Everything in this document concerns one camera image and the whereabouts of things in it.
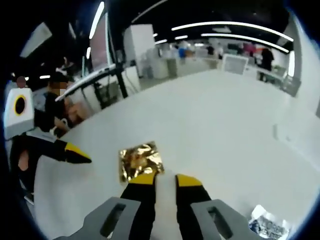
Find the white table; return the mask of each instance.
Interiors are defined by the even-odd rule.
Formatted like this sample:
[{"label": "white table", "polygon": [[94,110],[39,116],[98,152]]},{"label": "white table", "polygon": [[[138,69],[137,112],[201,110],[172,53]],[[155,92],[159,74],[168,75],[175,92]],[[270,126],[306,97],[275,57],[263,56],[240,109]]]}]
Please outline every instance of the white table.
[{"label": "white table", "polygon": [[320,174],[273,136],[273,125],[291,101],[268,84],[219,70],[181,77],[124,99],[63,137],[88,153],[92,164],[39,161],[37,223],[49,239],[76,232],[87,214],[121,195],[118,151],[155,141],[166,173],[158,176],[153,236],[179,239],[178,226],[170,225],[175,173],[197,177],[212,199],[246,217],[261,204],[299,224],[319,192]]}]

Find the black ceiling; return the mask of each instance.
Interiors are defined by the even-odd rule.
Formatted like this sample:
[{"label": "black ceiling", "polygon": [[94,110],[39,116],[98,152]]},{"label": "black ceiling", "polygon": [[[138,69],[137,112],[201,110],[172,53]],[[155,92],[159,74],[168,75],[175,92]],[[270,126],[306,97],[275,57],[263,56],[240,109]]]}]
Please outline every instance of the black ceiling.
[{"label": "black ceiling", "polygon": [[[110,0],[109,22],[112,40],[116,49],[122,48],[123,31],[140,13],[159,2],[159,0]],[[12,6],[16,16],[8,28],[7,70],[16,75],[30,77],[29,85],[38,88],[39,81],[31,77],[48,75],[61,65],[66,56],[73,62],[80,63],[89,46],[89,32],[100,0],[65,0],[65,1],[23,1]],[[283,32],[288,24],[288,12],[279,0],[224,0],[224,1],[182,1],[167,0],[141,16],[134,24],[152,24],[157,40],[173,40],[176,36],[188,35],[191,39],[200,38],[202,33],[213,33],[213,26],[199,26],[171,31],[171,28],[198,22],[234,21],[256,24]],[[24,44],[31,32],[45,22],[52,37],[43,43],[26,59],[19,58]],[[77,40],[71,38],[68,24],[71,23]],[[233,34],[245,35],[276,43],[279,36],[254,28],[229,26]]]}]

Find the black circular hole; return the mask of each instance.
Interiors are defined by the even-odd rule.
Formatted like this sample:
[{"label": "black circular hole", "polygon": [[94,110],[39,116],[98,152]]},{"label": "black circular hole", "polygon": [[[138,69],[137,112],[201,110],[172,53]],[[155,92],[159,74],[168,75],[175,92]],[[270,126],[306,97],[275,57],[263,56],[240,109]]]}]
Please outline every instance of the black circular hole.
[{"label": "black circular hole", "polygon": [[22,112],[25,110],[26,102],[23,97],[19,97],[18,100],[15,103],[15,112],[17,114],[22,114]]}]

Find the gold foil packet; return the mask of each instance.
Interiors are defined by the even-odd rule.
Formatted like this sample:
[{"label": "gold foil packet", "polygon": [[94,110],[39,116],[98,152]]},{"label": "gold foil packet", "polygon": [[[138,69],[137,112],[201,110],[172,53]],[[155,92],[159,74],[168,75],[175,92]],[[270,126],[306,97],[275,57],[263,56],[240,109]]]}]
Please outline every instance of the gold foil packet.
[{"label": "gold foil packet", "polygon": [[129,182],[140,174],[165,171],[154,141],[119,151],[120,182]]}]

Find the crumpled foil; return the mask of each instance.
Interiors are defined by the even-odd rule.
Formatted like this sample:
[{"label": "crumpled foil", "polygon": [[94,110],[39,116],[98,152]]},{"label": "crumpled foil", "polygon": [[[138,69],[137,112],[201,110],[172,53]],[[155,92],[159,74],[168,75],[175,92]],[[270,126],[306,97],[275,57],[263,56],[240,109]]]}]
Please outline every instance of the crumpled foil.
[{"label": "crumpled foil", "polygon": [[265,239],[286,240],[292,226],[257,205],[251,213],[249,228]]},{"label": "crumpled foil", "polygon": [[129,182],[140,174],[165,171],[154,141],[119,151],[120,182]]}]

